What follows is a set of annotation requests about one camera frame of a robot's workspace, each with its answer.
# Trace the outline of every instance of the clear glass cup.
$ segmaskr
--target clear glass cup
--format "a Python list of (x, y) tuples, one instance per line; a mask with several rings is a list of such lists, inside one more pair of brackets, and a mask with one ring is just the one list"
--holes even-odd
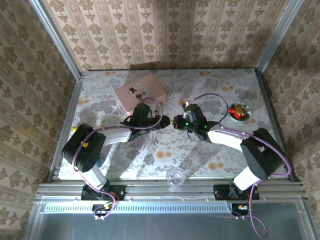
[(97, 166), (100, 168), (105, 163), (105, 161), (105, 157), (100, 153), (99, 159), (95, 164), (97, 164)]
[(166, 180), (172, 187), (181, 186), (186, 180), (185, 171), (180, 167), (171, 167), (166, 172)]

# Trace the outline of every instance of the metal bar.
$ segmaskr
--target metal bar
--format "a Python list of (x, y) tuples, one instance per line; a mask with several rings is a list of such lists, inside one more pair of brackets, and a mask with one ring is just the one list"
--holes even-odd
[[(231, 203), (138, 203), (119, 202), (112, 214), (225, 214), (231, 212)], [(92, 203), (48, 203), (46, 214), (91, 214)]]
[(78, 69), (77, 64), (75, 63), (73, 57), (71, 56), (66, 44), (64, 43), (63, 39), (61, 38), (54, 21), (51, 19), (46, 7), (43, 5), (41, 0), (30, 0), (34, 10), (38, 14), (41, 22), (43, 23), (45, 29), (49, 33), (50, 37), (52, 38), (54, 44), (56, 45), (57, 49), (59, 50), (60, 54), (62, 55), (64, 61), (66, 62), (67, 66), (69, 67), (70, 71), (72, 72), (76, 81), (80, 79), (80, 70)]
[(271, 60), (273, 54), (275, 53), (277, 47), (281, 43), (284, 35), (286, 34), (290, 24), (295, 18), (298, 10), (300, 9), (304, 0), (290, 0), (287, 7), (284, 10), (283, 15), (280, 18), (278, 25), (276, 26), (269, 42), (267, 43), (263, 54), (256, 65), (256, 68), (263, 72), (269, 61)]
[[(229, 184), (230, 179), (225, 178), (212, 178), (212, 179), (187, 179), (183, 183), (181, 187), (186, 186), (212, 186), (217, 184)], [(112, 185), (126, 185), (128, 187), (132, 186), (168, 186), (168, 182), (164, 179), (162, 180), (127, 180), (127, 179), (116, 179), (111, 181)], [(64, 180), (64, 181), (55, 181), (52, 182), (50, 185), (47, 183), (40, 183), (40, 188), (38, 191), (41, 191), (42, 187), (67, 187), (67, 186), (83, 186), (84, 181), (82, 180)], [(303, 184), (301, 182), (290, 182), (288, 179), (268, 179), (266, 181), (263, 181), (259, 183), (260, 186), (280, 186), (280, 185), (286, 185), (286, 186), (302, 186)]]
[(61, 134), (54, 152), (53, 161), (51, 164), (50, 172), (48, 175), (47, 183), (50, 183), (53, 179), (53, 176), (56, 171), (56, 167), (59, 166), (63, 160), (63, 157), (61, 155), (62, 149), (64, 148), (64, 145), (67, 143), (70, 130), (72, 127), (72, 122), (74, 120), (74, 115), (76, 112), (76, 107), (78, 104), (79, 96), (82, 90), (83, 85), (83, 79), (82, 76), (79, 81), (77, 81), (74, 85), (73, 93), (71, 96), (71, 100), (69, 103), (68, 110), (65, 115), (64, 123), (61, 129)]
[(53, 174), (54, 174), (55, 176), (58, 176), (58, 175), (59, 175), (59, 172), (60, 172), (60, 167), (56, 167)]
[[(275, 140), (278, 142), (280, 147), (286, 153), (286, 152), (288, 152), (287, 143), (286, 143), (285, 136), (282, 132), (282, 129), (280, 127), (280, 123), (279, 123), (279, 120), (277, 117), (275, 106), (271, 100), (272, 99), (271, 98), (272, 97), (271, 90), (269, 88), (269, 85), (265, 81), (264, 74), (262, 73), (262, 71), (256, 69), (255, 74), (257, 76), (257, 81), (258, 81), (259, 87), (261, 89), (261, 93), (262, 93), (263, 101), (264, 101), (264, 104), (266, 107), (266, 111), (269, 116), (271, 126), (273, 128)], [(290, 166), (292, 168), (292, 173), (288, 176), (289, 180), (292, 182), (300, 181), (294, 174), (295, 167), (292, 163), (292, 160), (290, 158), (288, 160), (289, 160)]]
[(33, 208), (25, 229), (24, 240), (37, 240), (41, 231), (41, 226), (44, 218), (46, 203), (36, 202)]
[(312, 221), (312, 216), (308, 208), (308, 203), (301, 200), (296, 202), (295, 205), (306, 239), (319, 240), (314, 221)]
[(61, 179), (57, 175), (53, 175), (52, 182), (61, 181)]
[[(228, 183), (228, 179), (188, 179), (180, 187), (170, 187), (165, 180), (112, 182), (112, 184), (127, 186), (125, 202), (143, 203), (179, 203), (181, 201), (206, 203), (215, 200), (213, 185)], [(83, 185), (83, 181), (41, 184), (35, 200), (43, 203), (77, 202), (81, 199)], [(268, 202), (296, 202), (300, 198), (308, 197), (301, 182), (290, 182), (285, 179), (269, 179), (259, 184), (257, 189), (261, 200)]]

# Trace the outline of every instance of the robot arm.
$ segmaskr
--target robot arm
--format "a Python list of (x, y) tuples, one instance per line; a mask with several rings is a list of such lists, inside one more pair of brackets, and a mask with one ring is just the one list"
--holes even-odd
[[(207, 121), (198, 105), (190, 104), (183, 107), (184, 115), (177, 115), (173, 119), (175, 129), (195, 133), (199, 140), (222, 144), (243, 152), (248, 166), (230, 181), (230, 196), (236, 198), (257, 181), (268, 179), (283, 164), (283, 160), (272, 149), (254, 138), (236, 133), (239, 131), (223, 130), (217, 122)], [(259, 128), (252, 135), (284, 154), (266, 129)]]
[[(109, 184), (109, 181), (101, 173), (96, 164), (101, 156), (101, 150), (104, 146), (133, 141), (143, 134), (147, 134), (150, 131), (158, 129), (164, 129), (170, 125), (169, 117), (163, 115), (160, 123), (152, 128), (134, 129), (134, 127), (148, 127), (156, 124), (160, 119), (160, 116), (156, 115), (155, 117), (148, 117), (150, 114), (150, 107), (147, 104), (139, 103), (135, 107), (132, 116), (127, 117), (123, 122), (121, 122), (121, 124), (128, 128), (107, 129), (100, 132), (94, 132), (92, 136), (90, 136), (86, 143), (83, 144), (75, 162), (75, 166), (88, 184), (97, 190), (106, 188), (106, 185)], [(90, 125), (86, 123), (81, 124), (64, 146), (62, 156), (70, 164), (72, 164), (74, 155), (80, 144), (82, 144), (85, 137), (92, 131), (94, 131), (94, 129)]]

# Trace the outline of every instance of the table surface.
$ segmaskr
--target table surface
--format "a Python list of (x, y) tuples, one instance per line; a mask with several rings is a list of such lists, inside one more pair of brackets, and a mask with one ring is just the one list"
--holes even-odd
[[(262, 127), (274, 136), (253, 69), (92, 71), (83, 80), (72, 126), (82, 123), (96, 128), (119, 125), (127, 115), (115, 89), (150, 73), (167, 93), (162, 107), (164, 115), (170, 119), (183, 114), (182, 103), (204, 93), (216, 93), (229, 105), (243, 102), (252, 110), (249, 120), (240, 122), (228, 116), (223, 125), (245, 132)], [(213, 96), (202, 97), (195, 103), (208, 121), (217, 122), (226, 111), (223, 102)], [(176, 130), (173, 125), (131, 142), (105, 146), (101, 153), (106, 160), (100, 169), (108, 178), (163, 179), (173, 166), (184, 169), (187, 178), (232, 178), (247, 166), (242, 152), (221, 144), (191, 141), (185, 131)], [(65, 159), (58, 177), (81, 179)]]

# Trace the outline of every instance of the purple cable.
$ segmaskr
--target purple cable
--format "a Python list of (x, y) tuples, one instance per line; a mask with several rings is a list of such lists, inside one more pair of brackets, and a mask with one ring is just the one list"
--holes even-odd
[[(94, 191), (97, 192), (97, 193), (106, 194), (106, 195), (108, 195), (108, 196), (112, 199), (112, 207), (111, 207), (110, 211), (109, 211), (107, 214), (105, 214), (103, 217), (98, 217), (98, 219), (99, 219), (99, 218), (100, 218), (100, 219), (104, 219), (104, 218), (108, 217), (109, 214), (115, 209), (115, 206), (116, 206), (116, 199), (115, 199), (115, 197), (112, 196), (112, 195), (111, 195), (110, 193), (108, 193), (108, 192), (100, 191), (100, 190), (96, 189), (94, 186), (92, 186), (92, 185), (84, 178), (84, 176), (82, 176), (81, 173), (80, 173), (80, 176), (82, 177), (82, 179), (85, 181), (85, 183), (86, 183), (92, 190), (94, 190)], [(97, 211), (98, 208), (99, 208), (99, 206), (94, 210), (94, 212), (93, 212), (93, 215), (94, 215), (94, 216), (96, 216), (96, 211)]]
[[(94, 129), (92, 132), (90, 132), (90, 133), (84, 138), (84, 140), (82, 141), (82, 143), (80, 144), (80, 146), (78, 147), (78, 149), (75, 151), (75, 154), (74, 154), (73, 159), (72, 159), (72, 162), (71, 162), (71, 165), (72, 165), (73, 170), (74, 170), (75, 172), (78, 172), (78, 170), (75, 169), (75, 164), (76, 164), (77, 156), (78, 156), (78, 154), (79, 154), (82, 146), (87, 142), (87, 140), (92, 136), (92, 134), (94, 134), (94, 133), (96, 133), (96, 132), (99, 132), (99, 131), (102, 131), (102, 130), (110, 130), (110, 129), (141, 129), (141, 130), (144, 130), (144, 129), (151, 129), (151, 128), (157, 126), (157, 125), (161, 122), (161, 120), (162, 120), (162, 117), (163, 117), (163, 114), (164, 114), (164, 110), (163, 110), (161, 104), (160, 104), (157, 100), (155, 100), (155, 99), (153, 99), (153, 98), (150, 98), (150, 97), (146, 97), (146, 98), (143, 99), (143, 101), (145, 101), (145, 100), (147, 100), (147, 99), (154, 101), (154, 102), (160, 107), (160, 110), (161, 110), (160, 118), (159, 118), (159, 120), (158, 120), (155, 124), (153, 124), (153, 125), (151, 125), (151, 126), (134, 126), (134, 127), (132, 127), (132, 126), (105, 126), (105, 127), (100, 127), (100, 128)], [(116, 199), (115, 199), (114, 196), (112, 196), (110, 193), (104, 192), (104, 191), (100, 191), (100, 190), (96, 189), (95, 187), (93, 187), (93, 186), (82, 176), (82, 174), (80, 174), (80, 176), (82, 177), (82, 179), (86, 182), (86, 184), (87, 184), (91, 189), (93, 189), (94, 191), (96, 191), (96, 192), (98, 192), (98, 193), (106, 194), (106, 195), (108, 195), (108, 196), (110, 196), (110, 197), (112, 198), (112, 207), (111, 207), (110, 211), (109, 211), (106, 215), (103, 216), (103, 218), (106, 218), (106, 217), (115, 209)]]
[(161, 122), (161, 120), (162, 120), (162, 116), (163, 116), (163, 112), (164, 112), (164, 111), (163, 111), (163, 108), (162, 108), (161, 104), (160, 104), (157, 100), (155, 100), (155, 99), (153, 99), (153, 98), (150, 98), (150, 97), (144, 98), (144, 100), (147, 100), (147, 99), (150, 99), (150, 100), (155, 101), (155, 103), (158, 104), (158, 106), (159, 106), (160, 109), (161, 109), (160, 118), (159, 118), (159, 120), (158, 120), (155, 124), (153, 124), (153, 125), (151, 125), (151, 126), (104, 126), (104, 127), (100, 127), (100, 128), (94, 129), (92, 132), (90, 132), (90, 133), (84, 138), (84, 140), (82, 141), (82, 143), (80, 144), (80, 146), (78, 147), (78, 149), (75, 151), (75, 154), (74, 154), (74, 156), (73, 156), (72, 163), (71, 163), (71, 165), (72, 165), (72, 167), (73, 167), (73, 170), (74, 170), (75, 172), (78, 172), (78, 170), (75, 169), (75, 164), (76, 164), (77, 156), (78, 156), (78, 154), (79, 154), (82, 146), (87, 142), (87, 140), (92, 136), (92, 134), (94, 134), (94, 133), (96, 133), (96, 132), (99, 132), (99, 131), (102, 131), (102, 130), (110, 130), (110, 129), (141, 129), (141, 130), (143, 130), (143, 129), (151, 129), (151, 128), (157, 126), (157, 125)]
[[(241, 134), (241, 135), (244, 135), (244, 136), (247, 136), (247, 137), (254, 138), (255, 140), (261, 142), (261, 143), (264, 144), (265, 146), (271, 148), (271, 149), (272, 149), (276, 154), (278, 154), (279, 157), (284, 161), (284, 163), (285, 163), (285, 165), (286, 165), (286, 168), (287, 168), (287, 172), (284, 173), (284, 174), (272, 174), (270, 177), (287, 177), (287, 176), (289, 176), (289, 175), (291, 174), (292, 168), (291, 168), (290, 163), (289, 163), (289, 161), (287, 160), (287, 158), (286, 158), (278, 149), (276, 149), (274, 146), (272, 146), (270, 143), (264, 141), (263, 139), (261, 139), (261, 138), (259, 138), (259, 137), (257, 137), (257, 136), (254, 136), (254, 135), (252, 135), (252, 134), (250, 134), (250, 133), (242, 132), (242, 131), (238, 131), (238, 130), (233, 130), (233, 129), (229, 129), (229, 128), (227, 128), (227, 127), (222, 126), (221, 122), (222, 122), (223, 119), (225, 119), (225, 118), (227, 117), (228, 112), (229, 112), (229, 105), (228, 105), (227, 101), (224, 99), (224, 97), (222, 97), (221, 95), (216, 94), (216, 93), (205, 93), (205, 94), (202, 94), (202, 95), (196, 97), (194, 100), (191, 100), (191, 101), (189, 102), (189, 104), (192, 104), (192, 103), (193, 103), (194, 101), (196, 101), (197, 99), (202, 98), (203, 96), (208, 96), (208, 95), (213, 95), (213, 96), (216, 96), (216, 97), (221, 98), (221, 99), (224, 101), (225, 105), (226, 105), (226, 113), (225, 113), (225, 115), (224, 115), (224, 116), (219, 120), (219, 122), (218, 122), (219, 126), (221, 127), (221, 129), (222, 129), (223, 131), (226, 131), (226, 132), (229, 132), (229, 133), (232, 133), (232, 134)], [(249, 217), (250, 217), (251, 224), (252, 224), (252, 227), (253, 227), (253, 230), (255, 231), (255, 233), (256, 233), (260, 238), (265, 239), (265, 238), (268, 236), (268, 229), (267, 229), (266, 225), (265, 225), (264, 222), (263, 222), (262, 220), (260, 220), (258, 217), (252, 216), (252, 197), (253, 197), (253, 193), (254, 193), (254, 190), (255, 190), (256, 185), (257, 185), (258, 183), (260, 183), (260, 182), (262, 182), (262, 180), (259, 180), (259, 181), (255, 182), (255, 183), (252, 185), (252, 187), (251, 187), (251, 192), (250, 192), (250, 197), (249, 197)], [(262, 224), (262, 226), (263, 226), (263, 228), (264, 228), (264, 230), (265, 230), (265, 235), (264, 235), (264, 236), (261, 236), (261, 235), (258, 233), (258, 231), (257, 231), (257, 229), (256, 229), (256, 226), (255, 226), (255, 224), (254, 224), (254, 219), (258, 220), (258, 221)]]

